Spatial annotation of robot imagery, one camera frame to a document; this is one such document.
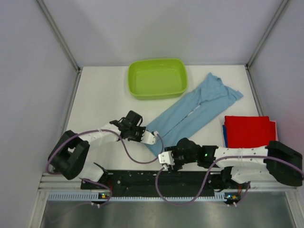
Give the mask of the light blue t shirt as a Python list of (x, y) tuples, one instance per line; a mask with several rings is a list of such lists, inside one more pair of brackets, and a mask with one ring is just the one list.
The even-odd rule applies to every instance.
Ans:
[(158, 141), (147, 148), (157, 156), (162, 146), (175, 146), (180, 139), (190, 138), (242, 97), (240, 91), (224, 85), (221, 78), (208, 73), (194, 90), (147, 125), (147, 130), (157, 131), (164, 143)]

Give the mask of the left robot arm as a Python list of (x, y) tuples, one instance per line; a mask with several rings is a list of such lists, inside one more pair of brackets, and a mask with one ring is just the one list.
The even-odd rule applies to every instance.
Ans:
[(92, 151), (103, 144), (123, 141), (142, 142), (146, 128), (141, 126), (143, 118), (134, 111), (126, 117), (112, 120), (105, 126), (82, 133), (66, 131), (47, 159), (46, 171), (54, 168), (55, 174), (63, 175), (67, 180), (75, 178), (89, 179), (97, 188), (107, 185), (105, 170), (95, 162)]

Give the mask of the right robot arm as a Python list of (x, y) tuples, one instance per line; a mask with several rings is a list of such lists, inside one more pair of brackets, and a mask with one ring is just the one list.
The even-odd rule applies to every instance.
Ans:
[(181, 170), (188, 163), (197, 163), (205, 169), (221, 168), (226, 172), (221, 180), (227, 188), (249, 181), (274, 180), (300, 187), (304, 181), (302, 155), (279, 141), (256, 148), (226, 148), (201, 146), (183, 138), (177, 145), (166, 147), (158, 159), (172, 171)]

